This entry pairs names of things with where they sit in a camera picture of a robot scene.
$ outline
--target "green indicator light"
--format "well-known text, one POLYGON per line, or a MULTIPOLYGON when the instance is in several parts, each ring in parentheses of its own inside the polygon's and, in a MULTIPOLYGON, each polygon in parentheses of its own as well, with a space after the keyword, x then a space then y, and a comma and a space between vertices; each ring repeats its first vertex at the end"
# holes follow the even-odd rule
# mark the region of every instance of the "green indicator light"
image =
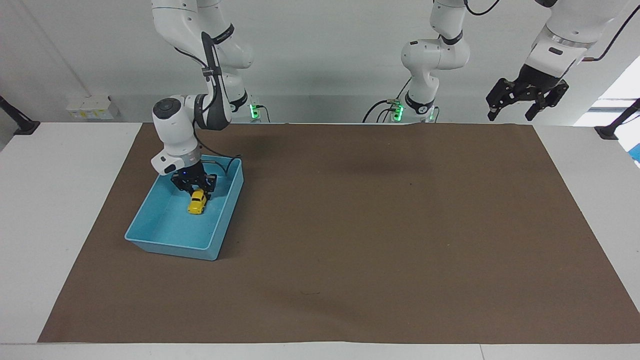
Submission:
POLYGON ((257 119, 260 117, 260 112, 255 108, 253 104, 249 104, 249 109, 251 109, 251 118, 257 119))
POLYGON ((398 104, 396 108, 396 112, 394 113, 394 121, 400 122, 402 121, 402 114, 404 112, 404 106, 398 104))

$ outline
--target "wall socket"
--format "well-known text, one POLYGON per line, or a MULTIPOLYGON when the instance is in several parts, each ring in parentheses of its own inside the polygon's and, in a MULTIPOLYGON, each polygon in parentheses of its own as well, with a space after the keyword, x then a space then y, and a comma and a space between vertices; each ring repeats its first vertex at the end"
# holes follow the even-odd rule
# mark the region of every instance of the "wall socket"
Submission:
POLYGON ((119 114, 110 96, 71 99, 67 111, 75 120, 113 120, 119 114))

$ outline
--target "black clamp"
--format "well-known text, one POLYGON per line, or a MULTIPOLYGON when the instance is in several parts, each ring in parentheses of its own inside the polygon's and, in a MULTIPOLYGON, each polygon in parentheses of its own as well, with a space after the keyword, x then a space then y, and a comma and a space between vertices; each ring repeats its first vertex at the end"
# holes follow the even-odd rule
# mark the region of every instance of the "black clamp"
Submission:
POLYGON ((193 194, 194 186, 202 189, 207 194, 207 199, 216 189, 218 176, 216 174, 207 174, 201 161, 198 161, 190 167, 182 168, 171 176, 171 182, 180 191, 193 194))
POLYGON ((209 76, 218 76, 218 75, 222 75, 222 70, 219 67, 215 67, 213 69, 210 67, 203 67, 202 75, 205 78, 208 78, 209 76))
POLYGON ((524 65, 520 75, 514 81, 505 78, 498 80, 489 94, 486 102, 489 104, 489 121, 494 121, 500 110, 518 101, 535 101, 525 117, 528 121, 545 108, 553 108, 569 89, 565 80, 555 78, 540 70, 524 65))

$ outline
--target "white table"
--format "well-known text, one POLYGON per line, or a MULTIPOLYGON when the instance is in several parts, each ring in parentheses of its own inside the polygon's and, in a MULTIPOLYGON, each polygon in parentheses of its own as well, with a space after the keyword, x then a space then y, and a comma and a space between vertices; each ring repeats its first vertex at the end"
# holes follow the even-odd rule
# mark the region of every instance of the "white table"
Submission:
MULTIPOLYGON (((45 123, 0 152, 0 359, 640 359, 640 345, 37 345, 139 128, 45 123)), ((590 128, 536 130, 640 306, 640 170, 590 128)))

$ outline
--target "white wall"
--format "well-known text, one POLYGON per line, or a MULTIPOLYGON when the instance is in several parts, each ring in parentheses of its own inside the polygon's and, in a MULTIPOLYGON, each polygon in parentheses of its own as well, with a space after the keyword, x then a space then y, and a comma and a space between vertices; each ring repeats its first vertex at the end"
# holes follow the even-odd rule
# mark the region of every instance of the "white wall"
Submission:
MULTIPOLYGON (((492 2, 471 1, 477 9, 492 2)), ((149 121, 153 103, 166 95, 204 91, 197 67, 155 32, 150 1, 24 0, 32 22, 25 21, 29 15, 20 4, 0 1, 0 93, 34 119, 68 120, 65 98, 83 93, 73 72, 91 93, 112 95, 126 121, 149 121), (55 51, 39 48, 47 37, 55 51)), ((361 121, 374 100, 395 96, 408 78, 399 59, 404 43, 434 37, 428 0, 225 0, 224 5, 255 48, 254 66, 244 78, 248 89, 271 105, 274 121, 361 121)), ((472 58, 464 69, 438 74, 441 121, 486 122, 486 93, 499 78, 517 76, 548 15, 534 1, 512 0, 487 16, 467 17, 472 58)), ((622 20, 609 26, 593 54, 622 20)), ((536 122, 573 124, 640 55, 638 35, 635 19, 604 61, 582 64, 567 76, 571 88, 561 105, 536 122)), ((504 110, 499 122, 525 122, 527 107, 504 110)))
POLYGON ((637 99, 640 97, 640 57, 602 94, 603 99, 637 99))

